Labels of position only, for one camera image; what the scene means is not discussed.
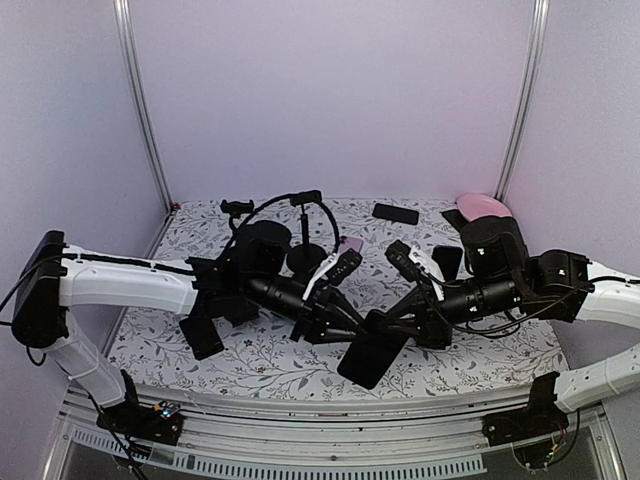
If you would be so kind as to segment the pink plate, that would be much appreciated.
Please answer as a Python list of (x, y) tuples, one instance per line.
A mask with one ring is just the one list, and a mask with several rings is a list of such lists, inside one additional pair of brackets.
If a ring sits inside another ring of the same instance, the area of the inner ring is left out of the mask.
[(488, 216), (513, 216), (506, 205), (484, 194), (463, 194), (456, 199), (456, 206), (463, 218), (469, 222)]

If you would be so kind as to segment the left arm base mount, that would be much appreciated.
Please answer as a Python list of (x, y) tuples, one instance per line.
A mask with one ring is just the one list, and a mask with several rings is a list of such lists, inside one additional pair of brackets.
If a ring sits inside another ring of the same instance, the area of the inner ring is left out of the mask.
[(97, 426), (127, 438), (176, 446), (184, 416), (168, 404), (147, 407), (131, 400), (100, 408)]

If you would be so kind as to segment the pink smartphone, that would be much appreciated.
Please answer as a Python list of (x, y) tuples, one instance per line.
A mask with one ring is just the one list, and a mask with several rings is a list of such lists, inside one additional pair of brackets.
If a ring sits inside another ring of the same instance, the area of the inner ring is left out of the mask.
[(343, 254), (349, 250), (353, 250), (356, 253), (360, 253), (364, 245), (364, 241), (361, 238), (341, 236), (338, 252)]

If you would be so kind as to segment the black phone small left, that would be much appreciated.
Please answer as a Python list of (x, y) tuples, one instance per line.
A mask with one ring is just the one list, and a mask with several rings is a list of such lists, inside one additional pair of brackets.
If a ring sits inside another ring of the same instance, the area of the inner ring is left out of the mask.
[(188, 317), (179, 322), (179, 327), (196, 360), (205, 360), (224, 350), (223, 342), (211, 319)]

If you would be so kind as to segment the right aluminium frame post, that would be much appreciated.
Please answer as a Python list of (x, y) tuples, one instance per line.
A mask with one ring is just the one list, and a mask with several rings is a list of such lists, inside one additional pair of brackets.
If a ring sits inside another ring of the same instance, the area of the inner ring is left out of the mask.
[(533, 101), (536, 81), (543, 57), (549, 18), (550, 1), (536, 0), (530, 25), (527, 54), (515, 116), (507, 142), (494, 198), (505, 202), (516, 170), (519, 151), (524, 138), (527, 119)]

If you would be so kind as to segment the aluminium frame post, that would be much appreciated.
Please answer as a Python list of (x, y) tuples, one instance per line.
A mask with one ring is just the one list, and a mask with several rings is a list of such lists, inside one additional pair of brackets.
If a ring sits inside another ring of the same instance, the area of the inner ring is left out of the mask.
[(536, 0), (530, 25), (527, 54), (515, 116), (507, 142), (494, 198), (505, 202), (516, 170), (519, 151), (524, 138), (527, 119), (533, 101), (536, 81), (543, 57), (549, 18), (550, 1)]
[(173, 212), (174, 201), (172, 199), (166, 172), (162, 165), (151, 115), (146, 101), (142, 72), (137, 54), (130, 2), (126, 0), (115, 0), (113, 5), (120, 48), (131, 91), (134, 113), (149, 163), (151, 177), (164, 210), (168, 214), (171, 214)]

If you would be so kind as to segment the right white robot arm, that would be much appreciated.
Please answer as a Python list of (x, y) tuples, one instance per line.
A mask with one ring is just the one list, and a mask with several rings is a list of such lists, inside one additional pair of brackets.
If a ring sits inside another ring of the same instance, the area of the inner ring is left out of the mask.
[(530, 320), (553, 321), (570, 369), (533, 380), (517, 427), (537, 436), (556, 415), (639, 387), (639, 279), (567, 250), (529, 254), (512, 217), (483, 217), (460, 231), (468, 278), (445, 274), (457, 262), (424, 256), (402, 241), (388, 260), (410, 282), (405, 300), (375, 321), (378, 334), (433, 340), (447, 333), (496, 338)]

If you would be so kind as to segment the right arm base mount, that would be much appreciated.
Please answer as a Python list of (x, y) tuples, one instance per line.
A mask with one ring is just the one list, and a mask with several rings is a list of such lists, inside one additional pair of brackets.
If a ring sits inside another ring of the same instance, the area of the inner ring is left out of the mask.
[(569, 427), (567, 414), (555, 404), (559, 376), (558, 372), (551, 372), (536, 378), (524, 407), (488, 414), (482, 419), (482, 434), (490, 446), (547, 435), (541, 443), (516, 447), (513, 451), (516, 461), (528, 470), (551, 465)]

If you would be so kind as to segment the left aluminium frame post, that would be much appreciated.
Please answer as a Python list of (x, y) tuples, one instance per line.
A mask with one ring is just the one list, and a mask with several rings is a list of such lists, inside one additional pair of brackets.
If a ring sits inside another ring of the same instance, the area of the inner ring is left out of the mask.
[(120, 48), (131, 91), (134, 113), (149, 163), (151, 177), (164, 210), (168, 214), (171, 214), (173, 212), (174, 201), (172, 199), (166, 172), (162, 165), (151, 115), (146, 101), (142, 72), (137, 54), (130, 2), (126, 0), (115, 0), (113, 5)]

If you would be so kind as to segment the aluminium front rail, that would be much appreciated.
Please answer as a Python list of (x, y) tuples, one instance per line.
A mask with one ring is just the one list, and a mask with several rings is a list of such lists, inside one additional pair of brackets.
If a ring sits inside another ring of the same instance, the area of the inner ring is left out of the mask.
[(491, 445), (484, 416), (520, 407), (527, 390), (395, 400), (295, 401), (140, 386), (144, 404), (182, 407), (174, 446), (152, 443), (147, 479), (627, 479), (606, 412), (582, 410), (557, 464), (531, 471), (521, 445)]

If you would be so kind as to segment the blue-edged phone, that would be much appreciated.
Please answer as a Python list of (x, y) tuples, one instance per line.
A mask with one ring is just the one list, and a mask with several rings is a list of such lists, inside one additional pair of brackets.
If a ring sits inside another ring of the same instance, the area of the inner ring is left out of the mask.
[(462, 256), (463, 250), (457, 246), (438, 245), (434, 247), (432, 259), (440, 267), (446, 282), (452, 282), (457, 278)]

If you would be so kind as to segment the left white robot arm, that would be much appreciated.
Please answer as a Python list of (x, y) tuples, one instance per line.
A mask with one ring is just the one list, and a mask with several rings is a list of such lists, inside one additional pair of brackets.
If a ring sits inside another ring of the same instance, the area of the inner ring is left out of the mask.
[(303, 277), (284, 277), (291, 233), (282, 224), (258, 221), (237, 227), (215, 259), (152, 261), (111, 256), (66, 243), (47, 232), (10, 291), (13, 337), (52, 358), (128, 434), (148, 426), (130, 376), (115, 369), (81, 330), (70, 308), (117, 306), (161, 310), (180, 316), (194, 357), (223, 351), (214, 319), (234, 325), (269, 310), (294, 323), (292, 339), (311, 344), (365, 337), (364, 321), (338, 290), (361, 263), (349, 249), (334, 251)]

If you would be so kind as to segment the black phone under plate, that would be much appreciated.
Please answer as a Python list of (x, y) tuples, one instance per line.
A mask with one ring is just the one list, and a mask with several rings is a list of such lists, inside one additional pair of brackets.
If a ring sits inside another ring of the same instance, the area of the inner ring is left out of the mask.
[(458, 209), (443, 211), (441, 216), (457, 231), (460, 232), (469, 221), (460, 213)]

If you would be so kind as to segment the tall black phone stand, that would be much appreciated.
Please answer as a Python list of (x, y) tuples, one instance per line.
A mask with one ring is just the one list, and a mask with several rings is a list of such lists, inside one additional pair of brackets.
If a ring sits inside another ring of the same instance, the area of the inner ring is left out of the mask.
[(322, 247), (310, 241), (309, 218), (305, 206), (322, 200), (319, 190), (310, 190), (294, 194), (289, 202), (293, 207), (300, 208), (301, 238), (300, 245), (293, 247), (286, 259), (288, 268), (296, 275), (307, 274), (315, 269), (327, 254)]
[(228, 225), (232, 232), (235, 232), (237, 229), (235, 221), (240, 219), (243, 215), (253, 213), (254, 209), (255, 203), (253, 200), (228, 201), (224, 199), (220, 203), (220, 210), (223, 214), (228, 216)]

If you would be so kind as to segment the black folding stand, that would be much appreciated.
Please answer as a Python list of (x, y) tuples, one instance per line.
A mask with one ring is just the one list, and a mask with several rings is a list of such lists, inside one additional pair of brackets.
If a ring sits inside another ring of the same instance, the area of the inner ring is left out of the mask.
[(222, 317), (233, 327), (238, 327), (246, 322), (259, 317), (259, 306), (246, 299), (229, 300)]

